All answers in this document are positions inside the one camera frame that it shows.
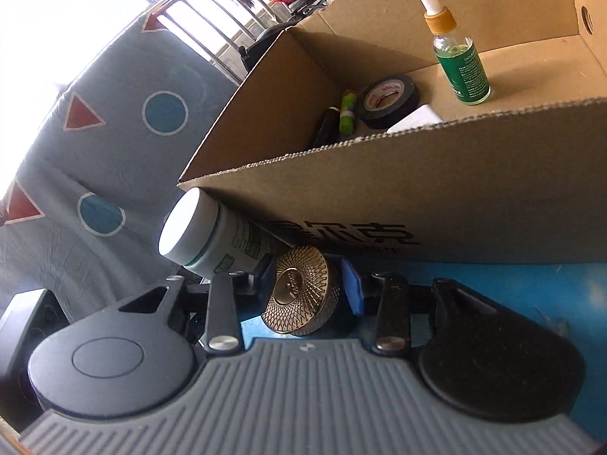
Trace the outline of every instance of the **green dropper bottle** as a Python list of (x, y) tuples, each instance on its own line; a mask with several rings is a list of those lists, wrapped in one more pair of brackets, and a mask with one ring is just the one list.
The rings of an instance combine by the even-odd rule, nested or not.
[(426, 23), (434, 34), (436, 58), (457, 98), (469, 105), (482, 103), (491, 94), (491, 87), (472, 38), (457, 29), (453, 15), (438, 0), (421, 2), (426, 7)]

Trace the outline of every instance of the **white object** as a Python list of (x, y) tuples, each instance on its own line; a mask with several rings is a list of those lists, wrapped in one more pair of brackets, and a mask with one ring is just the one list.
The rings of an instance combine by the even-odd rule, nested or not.
[(158, 249), (187, 270), (211, 278), (223, 271), (253, 271), (266, 253), (274, 252), (275, 239), (192, 188), (166, 220)]
[(444, 9), (444, 6), (438, 0), (421, 0), (421, 2), (426, 7), (426, 13), (429, 17), (439, 14)]
[(412, 128), (436, 125), (437, 123), (442, 123), (441, 117), (438, 116), (430, 106), (424, 104), (410, 115), (405, 116), (396, 125), (386, 130), (386, 133), (402, 132), (403, 130)]

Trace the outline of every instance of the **black electrical tape roll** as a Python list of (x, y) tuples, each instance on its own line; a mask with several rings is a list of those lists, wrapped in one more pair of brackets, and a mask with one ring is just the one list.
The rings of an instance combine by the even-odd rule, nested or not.
[(358, 117), (374, 130), (393, 127), (420, 105), (420, 91), (409, 75), (391, 75), (367, 88)]

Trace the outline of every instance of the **silver screw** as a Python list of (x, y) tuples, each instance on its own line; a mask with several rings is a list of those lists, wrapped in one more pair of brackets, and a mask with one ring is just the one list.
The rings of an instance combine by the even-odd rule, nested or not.
[(402, 337), (380, 337), (375, 342), (375, 345), (380, 351), (400, 351), (405, 348), (407, 342)]
[(216, 336), (209, 340), (209, 347), (216, 351), (231, 351), (238, 344), (239, 340), (232, 336)]

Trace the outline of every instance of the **patterned cloth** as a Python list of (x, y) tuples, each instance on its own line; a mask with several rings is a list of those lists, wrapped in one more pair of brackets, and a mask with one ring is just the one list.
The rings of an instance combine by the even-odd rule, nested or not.
[(0, 315), (47, 287), (74, 321), (177, 266), (158, 254), (177, 179), (236, 86), (154, 17), (62, 95), (4, 198)]

